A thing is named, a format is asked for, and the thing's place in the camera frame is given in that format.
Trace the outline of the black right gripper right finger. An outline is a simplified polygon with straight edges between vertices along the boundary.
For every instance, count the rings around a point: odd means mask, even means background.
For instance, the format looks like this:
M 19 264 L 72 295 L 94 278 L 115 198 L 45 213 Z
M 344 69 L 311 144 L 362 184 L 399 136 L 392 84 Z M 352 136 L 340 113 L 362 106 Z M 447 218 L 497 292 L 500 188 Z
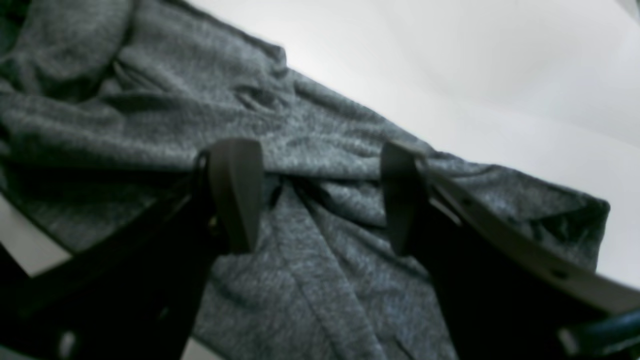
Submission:
M 430 275 L 460 360 L 637 360 L 637 289 L 583 269 L 493 214 L 426 158 L 384 144 L 388 238 Z

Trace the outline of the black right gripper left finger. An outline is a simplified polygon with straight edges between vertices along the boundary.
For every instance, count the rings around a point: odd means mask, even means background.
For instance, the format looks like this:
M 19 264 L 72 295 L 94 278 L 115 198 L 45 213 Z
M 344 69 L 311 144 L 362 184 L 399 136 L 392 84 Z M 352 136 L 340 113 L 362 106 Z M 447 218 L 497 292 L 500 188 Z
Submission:
M 264 178 L 259 141 L 227 138 L 126 227 L 36 276 L 1 248 L 0 337 L 35 360 L 179 360 L 211 267 L 253 251 Z

